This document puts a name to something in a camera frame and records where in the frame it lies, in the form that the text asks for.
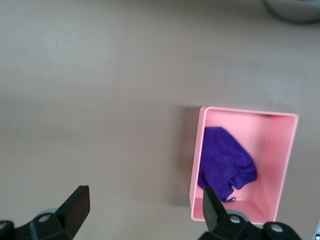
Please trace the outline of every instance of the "pink plastic bin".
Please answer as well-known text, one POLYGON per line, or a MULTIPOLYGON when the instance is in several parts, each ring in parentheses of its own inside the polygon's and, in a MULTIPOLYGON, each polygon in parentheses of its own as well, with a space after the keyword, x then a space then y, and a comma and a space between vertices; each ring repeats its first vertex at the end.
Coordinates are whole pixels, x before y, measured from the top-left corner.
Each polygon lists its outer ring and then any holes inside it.
POLYGON ((276 221, 298 115, 280 112, 202 107, 199 113, 190 184, 191 218, 204 221, 198 175, 205 127, 225 128, 253 158, 258 179, 234 190, 227 210, 243 212, 253 224, 276 221))

